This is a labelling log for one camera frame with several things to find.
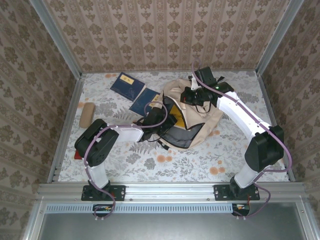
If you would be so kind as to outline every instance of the gray floor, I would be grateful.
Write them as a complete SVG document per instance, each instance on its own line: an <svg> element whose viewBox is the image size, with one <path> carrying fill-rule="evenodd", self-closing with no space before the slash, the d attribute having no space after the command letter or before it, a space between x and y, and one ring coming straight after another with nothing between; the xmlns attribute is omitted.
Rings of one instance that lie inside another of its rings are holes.
<svg viewBox="0 0 320 240"><path fill-rule="evenodd" d="M305 240L294 203L270 203L258 215L47 214L41 240Z"/></svg>

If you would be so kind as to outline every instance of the red object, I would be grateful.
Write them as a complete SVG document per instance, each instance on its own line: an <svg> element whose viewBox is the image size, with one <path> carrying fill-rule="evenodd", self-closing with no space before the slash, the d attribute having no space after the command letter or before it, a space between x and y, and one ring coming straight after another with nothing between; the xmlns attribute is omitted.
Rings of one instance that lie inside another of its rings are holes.
<svg viewBox="0 0 320 240"><path fill-rule="evenodd" d="M78 150L75 150L74 159L82 160L82 157L80 156Z"/></svg>

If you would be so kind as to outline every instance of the beige bag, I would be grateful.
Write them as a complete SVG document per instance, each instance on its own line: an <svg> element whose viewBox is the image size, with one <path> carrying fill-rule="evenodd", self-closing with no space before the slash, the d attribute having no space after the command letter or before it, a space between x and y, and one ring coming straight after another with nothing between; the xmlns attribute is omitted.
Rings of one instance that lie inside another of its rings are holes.
<svg viewBox="0 0 320 240"><path fill-rule="evenodd" d="M205 102L203 107L180 102L185 87L191 87L188 80L177 79L168 82L157 100L163 102L168 113L173 114L178 120L172 128L160 136L159 141L163 147L187 150L201 144L223 115L223 112L209 101Z"/></svg>

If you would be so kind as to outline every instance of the ventilation grille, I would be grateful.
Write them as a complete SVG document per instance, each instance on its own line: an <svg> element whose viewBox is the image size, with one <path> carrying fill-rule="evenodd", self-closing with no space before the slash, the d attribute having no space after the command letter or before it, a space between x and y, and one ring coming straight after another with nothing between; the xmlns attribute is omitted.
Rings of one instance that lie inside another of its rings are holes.
<svg viewBox="0 0 320 240"><path fill-rule="evenodd" d="M92 203L51 203L46 207L46 214L93 213ZM118 203L114 213L118 214L194 214L194 213L232 213L231 203L206 204L132 204Z"/></svg>

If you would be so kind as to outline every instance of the blue notebook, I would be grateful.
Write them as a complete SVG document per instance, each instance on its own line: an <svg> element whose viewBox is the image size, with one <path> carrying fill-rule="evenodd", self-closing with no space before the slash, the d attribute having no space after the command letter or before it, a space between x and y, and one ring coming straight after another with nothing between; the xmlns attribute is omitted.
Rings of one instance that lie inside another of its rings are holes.
<svg viewBox="0 0 320 240"><path fill-rule="evenodd" d="M142 81L121 72L110 89L134 101L145 88L146 85Z"/></svg>
<svg viewBox="0 0 320 240"><path fill-rule="evenodd" d="M159 97L160 93L153 91L149 88L146 88L141 95L136 99L136 101L132 104L132 106L129 108L132 112L135 112L143 117L146 117L145 115L145 105L149 102L156 101ZM146 112L149 112L152 108L152 106L146 107Z"/></svg>

